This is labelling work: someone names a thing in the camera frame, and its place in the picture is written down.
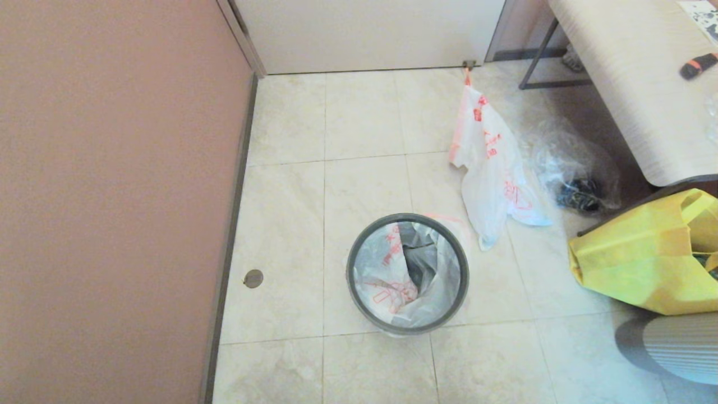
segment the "white door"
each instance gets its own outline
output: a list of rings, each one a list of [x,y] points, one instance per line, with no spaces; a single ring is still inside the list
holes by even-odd
[[[483,63],[504,0],[234,0],[267,73]]]

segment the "floor drain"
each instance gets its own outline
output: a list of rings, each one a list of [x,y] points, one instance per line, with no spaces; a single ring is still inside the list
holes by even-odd
[[[244,285],[247,288],[254,289],[262,284],[264,274],[260,270],[251,270],[244,275]]]

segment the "baseboard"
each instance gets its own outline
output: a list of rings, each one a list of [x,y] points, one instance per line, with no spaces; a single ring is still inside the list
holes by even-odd
[[[210,357],[206,366],[205,380],[203,383],[203,400],[205,404],[212,404],[215,374],[217,371],[217,353],[220,348],[220,334],[222,332],[222,319],[224,317],[224,305],[227,298],[227,286],[229,283],[229,271],[232,265],[232,253],[234,251],[234,240],[237,234],[237,220],[239,219],[239,203],[242,199],[242,185],[244,184],[244,174],[247,170],[247,155],[249,154],[249,137],[252,132],[252,120],[254,118],[254,104],[257,98],[258,78],[256,75],[252,77],[252,88],[249,93],[249,105],[247,108],[247,118],[242,128],[242,140],[239,148],[239,161],[237,167],[236,184],[234,190],[234,199],[232,202],[232,216],[227,235],[227,245],[225,247],[225,259],[220,282],[216,292],[216,311],[215,325],[212,330],[212,341],[210,346]]]
[[[536,57],[536,53],[539,52],[538,48],[534,49],[520,49],[520,50],[499,50],[494,54],[493,62],[500,62],[501,60],[522,60],[522,59],[533,59]],[[565,49],[558,47],[548,47],[544,50],[543,58],[560,58],[566,54]]]

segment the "tile floor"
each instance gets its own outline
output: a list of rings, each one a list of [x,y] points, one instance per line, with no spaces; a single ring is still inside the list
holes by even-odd
[[[519,91],[527,65],[472,72],[516,136],[567,116],[617,156],[625,199],[645,191],[596,90]],[[469,295],[446,326],[394,339],[360,315],[344,274],[367,224],[407,211],[467,222],[462,172],[447,162],[461,91],[460,69],[259,83],[214,402],[718,403],[713,387],[620,356],[613,329],[635,311],[582,289],[567,270],[567,237],[594,219],[550,204],[552,227],[509,221],[489,252],[467,247]],[[265,280],[248,289],[242,279],[255,268]]]

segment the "yellow bag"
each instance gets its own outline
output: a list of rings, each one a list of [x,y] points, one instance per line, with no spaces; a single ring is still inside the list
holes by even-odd
[[[702,190],[631,209],[569,249],[574,276],[598,293],[666,315],[718,311],[708,273],[718,265],[718,199]]]

